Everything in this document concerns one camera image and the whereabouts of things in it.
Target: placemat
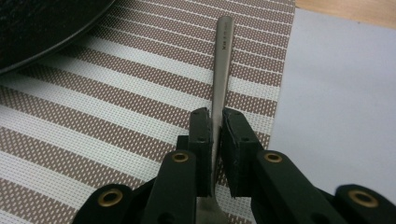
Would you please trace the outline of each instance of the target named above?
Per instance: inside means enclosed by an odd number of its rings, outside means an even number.
[[[95,189],[135,189],[210,109],[218,17],[235,19],[226,106],[264,147],[276,111],[294,1],[120,0],[73,45],[0,77],[0,220],[68,223]],[[251,223],[249,198],[219,205]]]

